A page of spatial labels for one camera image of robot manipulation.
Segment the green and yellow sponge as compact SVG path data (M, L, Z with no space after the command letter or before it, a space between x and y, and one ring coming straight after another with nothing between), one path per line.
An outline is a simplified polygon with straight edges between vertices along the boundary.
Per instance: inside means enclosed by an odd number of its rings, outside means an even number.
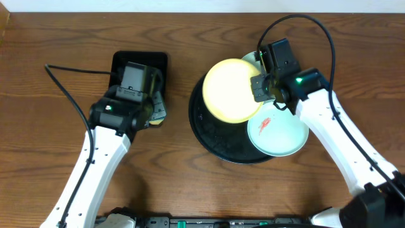
M160 91L154 93L153 97L153 113L149 119L150 125L160 125L167 116L166 105Z

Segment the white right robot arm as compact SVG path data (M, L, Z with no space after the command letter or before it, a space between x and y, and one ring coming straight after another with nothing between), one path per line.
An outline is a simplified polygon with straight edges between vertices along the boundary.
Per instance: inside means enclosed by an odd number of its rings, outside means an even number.
M301 70L289 42L253 52L260 73L253 77L256 101L275 98L306 124L338 166L353 199L309 218L313 227L404 227L404 174L365 138L341 107L326 78L315 68Z

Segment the yellow plate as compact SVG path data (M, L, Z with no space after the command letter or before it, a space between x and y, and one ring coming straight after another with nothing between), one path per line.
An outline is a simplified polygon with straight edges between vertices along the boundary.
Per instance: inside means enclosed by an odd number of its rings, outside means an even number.
M252 118L262 107L251 90L251 78L259 70L251 63L231 58L213 66L206 74L202 96L209 112L222 122L239 124Z

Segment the mint green plate with stain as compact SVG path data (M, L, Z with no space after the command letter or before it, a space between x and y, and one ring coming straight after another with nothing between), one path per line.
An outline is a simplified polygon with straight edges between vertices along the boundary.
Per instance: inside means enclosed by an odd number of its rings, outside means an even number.
M255 51L252 51L252 52L246 54L242 59L243 59L244 61L247 61L247 62L249 62L250 64L254 65L255 68L256 68L259 72L261 72L261 63L260 63L259 60L256 60L255 53L256 53Z

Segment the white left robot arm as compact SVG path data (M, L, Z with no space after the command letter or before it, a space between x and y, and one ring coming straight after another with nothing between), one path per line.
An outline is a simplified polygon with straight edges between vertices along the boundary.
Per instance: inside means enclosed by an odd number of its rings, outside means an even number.
M136 133L159 125L166 117L161 70L128 62L109 73L118 83L109 87L86 117L69 92L45 70L82 119L85 140L78 160L55 207L42 227L94 227L111 178L128 153Z

